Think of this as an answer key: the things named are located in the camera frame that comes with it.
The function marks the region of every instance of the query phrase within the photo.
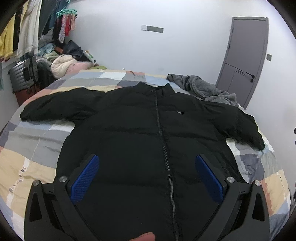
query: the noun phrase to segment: black puffer jacket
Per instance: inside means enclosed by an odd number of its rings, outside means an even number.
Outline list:
[[[194,167],[205,154],[225,176],[243,182],[226,137],[263,149],[254,118],[234,106],[139,83],[107,93],[78,88],[29,103],[22,120],[66,118],[56,178],[87,152],[100,168],[76,207],[102,241],[146,232],[156,240],[193,240],[217,208]]]

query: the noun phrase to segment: gray blanket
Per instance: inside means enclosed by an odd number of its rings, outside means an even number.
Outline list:
[[[210,84],[195,75],[168,74],[167,79],[175,82],[183,90],[188,91],[199,100],[230,104],[239,107],[236,94],[229,94],[219,90],[214,84]]]

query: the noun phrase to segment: door frame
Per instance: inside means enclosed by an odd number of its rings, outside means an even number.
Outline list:
[[[264,60],[265,60],[265,56],[266,56],[266,51],[267,51],[267,43],[268,43],[268,18],[262,18],[262,17],[233,17],[232,18],[232,23],[231,23],[231,28],[230,28],[230,35],[229,35],[229,40],[228,40],[228,44],[227,44],[227,48],[226,48],[226,54],[225,54],[225,57],[224,57],[224,60],[223,60],[223,64],[221,66],[221,70],[220,70],[220,73],[219,73],[219,76],[218,76],[218,79],[217,79],[217,82],[216,82],[216,87],[218,86],[218,83],[220,81],[220,78],[221,78],[221,74],[222,74],[222,71],[223,71],[223,67],[225,65],[225,62],[226,62],[226,58],[227,58],[227,55],[228,55],[228,46],[231,42],[231,37],[232,37],[232,29],[233,29],[233,24],[234,24],[234,20],[236,19],[246,19],[246,20],[260,20],[260,21],[265,21],[266,23],[266,28],[267,28],[267,31],[265,33],[265,41],[264,41],[264,46],[263,46],[263,53],[262,53],[262,57],[261,57],[261,61],[260,61],[260,64],[259,64],[259,69],[258,69],[258,72],[256,74],[256,77],[254,79],[254,84],[251,88],[251,91],[247,97],[247,100],[246,102],[244,103],[244,105],[242,106],[244,109],[246,109],[246,107],[248,106],[248,103],[250,102],[251,100],[251,97],[255,91],[255,88],[256,88],[256,85],[258,83],[258,80],[260,78],[260,75],[261,75],[261,71],[262,71],[262,67],[263,67],[263,64],[264,64]]]

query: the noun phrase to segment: bed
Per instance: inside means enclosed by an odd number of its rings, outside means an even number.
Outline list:
[[[72,122],[65,120],[21,121],[20,113],[25,105],[38,97],[74,88],[107,92],[134,86],[139,81],[152,86],[168,83],[165,76],[142,72],[82,70],[56,80],[25,101],[13,115],[0,135],[0,210],[21,239],[24,239],[24,214],[31,184],[35,179],[42,183],[53,181],[61,147],[74,128]],[[173,82],[170,85],[175,92],[189,94]],[[263,151],[236,143],[233,139],[227,139],[227,144],[244,180],[248,183],[260,180],[262,183],[270,217],[271,240],[288,220],[293,204],[280,162],[266,137],[261,135],[265,142]]]

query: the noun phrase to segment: black door handle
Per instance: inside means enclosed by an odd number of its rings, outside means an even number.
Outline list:
[[[250,73],[248,73],[248,72],[246,72],[246,73],[249,74],[250,76],[252,76],[253,79],[255,78],[255,75],[250,74]]]

